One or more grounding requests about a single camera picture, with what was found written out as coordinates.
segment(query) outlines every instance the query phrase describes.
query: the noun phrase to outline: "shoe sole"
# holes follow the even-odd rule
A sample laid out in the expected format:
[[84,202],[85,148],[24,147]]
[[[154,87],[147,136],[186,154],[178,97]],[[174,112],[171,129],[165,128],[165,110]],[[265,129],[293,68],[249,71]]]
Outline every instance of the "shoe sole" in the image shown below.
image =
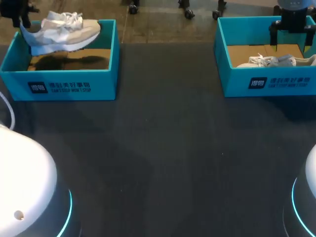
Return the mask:
[[31,55],[32,56],[40,56],[40,55],[46,55],[49,53],[54,53],[58,51],[67,51],[67,52],[73,52],[77,51],[79,49],[82,49],[86,47],[88,44],[93,42],[98,36],[100,32],[96,35],[80,42],[80,43],[74,43],[74,44],[48,44],[48,45],[41,45],[41,46],[32,46],[31,47]]

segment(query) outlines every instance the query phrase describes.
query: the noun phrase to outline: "cardboard insert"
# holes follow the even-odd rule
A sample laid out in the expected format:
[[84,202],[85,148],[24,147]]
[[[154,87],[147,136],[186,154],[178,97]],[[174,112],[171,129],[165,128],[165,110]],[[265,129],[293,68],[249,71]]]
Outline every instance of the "cardboard insert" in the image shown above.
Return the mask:
[[276,52],[270,45],[233,45],[227,48],[234,68],[248,63],[249,57],[257,57],[258,53],[263,57],[281,57],[291,54],[296,58],[304,58],[297,44],[278,44]]
[[32,57],[28,71],[106,70],[109,69],[110,56],[110,49],[82,49],[76,52],[56,52]]

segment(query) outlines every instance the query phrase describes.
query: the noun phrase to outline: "white cable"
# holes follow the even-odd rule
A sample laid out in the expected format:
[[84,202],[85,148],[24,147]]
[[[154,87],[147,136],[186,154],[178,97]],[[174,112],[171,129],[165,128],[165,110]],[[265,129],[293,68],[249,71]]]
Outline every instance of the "white cable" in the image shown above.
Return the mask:
[[2,100],[5,102],[5,104],[7,105],[8,109],[10,110],[10,115],[11,115],[11,126],[10,126],[10,130],[13,130],[15,127],[15,115],[14,115],[14,111],[12,106],[10,105],[9,101],[7,100],[7,98],[0,92],[0,97],[2,98]]

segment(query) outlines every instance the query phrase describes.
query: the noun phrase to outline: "small hole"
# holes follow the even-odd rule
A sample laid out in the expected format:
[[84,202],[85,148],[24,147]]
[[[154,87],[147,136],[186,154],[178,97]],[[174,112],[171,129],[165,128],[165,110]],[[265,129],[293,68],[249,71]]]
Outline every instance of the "small hole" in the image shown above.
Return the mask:
[[24,214],[22,211],[16,211],[14,213],[14,218],[19,220],[19,221],[22,221],[24,219]]

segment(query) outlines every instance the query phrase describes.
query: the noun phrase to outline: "cardboard box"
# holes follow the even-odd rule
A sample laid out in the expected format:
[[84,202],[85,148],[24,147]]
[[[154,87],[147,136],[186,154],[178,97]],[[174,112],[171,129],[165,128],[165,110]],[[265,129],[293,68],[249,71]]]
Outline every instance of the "cardboard box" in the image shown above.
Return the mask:
[[84,50],[34,58],[17,32],[0,67],[0,75],[13,99],[114,100],[119,70],[116,21],[99,20],[99,24],[99,37]]
[[[306,34],[278,32],[278,50],[270,47],[269,26],[280,16],[219,18],[214,42],[217,68],[225,97],[316,95],[316,67],[236,68],[249,56],[309,58],[316,54],[316,37],[304,51]],[[315,25],[310,16],[307,25]]]
[[263,57],[274,56],[281,57],[291,54],[296,58],[303,58],[300,48],[297,44],[279,44],[277,51],[268,45],[232,45],[227,46],[232,66],[235,68],[243,63],[248,63],[249,57],[257,57],[261,54]]

